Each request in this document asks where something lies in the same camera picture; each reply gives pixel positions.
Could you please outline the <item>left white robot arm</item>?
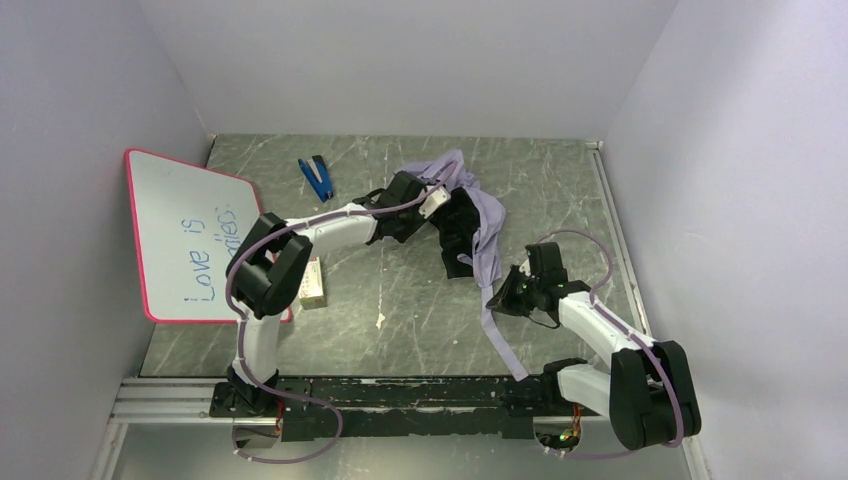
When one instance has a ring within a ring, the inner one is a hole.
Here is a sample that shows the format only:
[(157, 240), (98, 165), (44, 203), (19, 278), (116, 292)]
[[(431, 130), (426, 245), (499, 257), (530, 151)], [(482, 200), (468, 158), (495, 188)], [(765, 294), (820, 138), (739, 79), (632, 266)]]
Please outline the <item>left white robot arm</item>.
[(226, 301), (238, 321), (236, 356), (227, 371), (233, 407), (259, 416), (275, 405), (280, 316), (296, 300), (311, 260), (385, 238), (404, 242), (450, 199), (443, 181), (401, 171), (388, 186), (324, 214), (290, 220), (261, 215), (226, 269)]

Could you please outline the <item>lavender folding umbrella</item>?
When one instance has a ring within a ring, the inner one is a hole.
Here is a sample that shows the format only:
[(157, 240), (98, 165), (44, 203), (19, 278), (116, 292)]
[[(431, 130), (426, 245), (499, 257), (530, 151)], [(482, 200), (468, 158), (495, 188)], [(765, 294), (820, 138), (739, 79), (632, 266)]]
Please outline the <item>lavender folding umbrella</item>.
[(435, 160), (407, 163), (400, 169), (427, 183), (445, 181), (450, 200), (433, 214), (430, 223), (438, 231), (447, 277), (474, 279), (481, 292), (483, 332), (512, 377), (517, 381), (527, 378), (528, 371), (498, 329), (488, 307), (494, 298), (494, 284), (502, 277), (499, 235), (505, 224), (505, 207), (483, 191), (480, 180), (465, 168), (459, 149)]

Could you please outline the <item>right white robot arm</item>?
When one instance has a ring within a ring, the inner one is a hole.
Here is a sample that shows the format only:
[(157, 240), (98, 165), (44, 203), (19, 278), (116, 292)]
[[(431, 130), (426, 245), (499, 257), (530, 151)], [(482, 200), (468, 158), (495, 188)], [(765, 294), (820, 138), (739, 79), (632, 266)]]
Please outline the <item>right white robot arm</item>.
[(586, 282), (569, 278), (556, 243), (525, 250), (526, 261), (511, 267), (488, 308), (516, 317), (543, 312), (584, 340), (606, 367), (580, 358), (546, 364), (538, 376), (542, 391), (529, 406), (584, 407), (608, 419), (629, 451), (698, 435), (702, 419), (683, 347), (655, 340), (607, 310)]

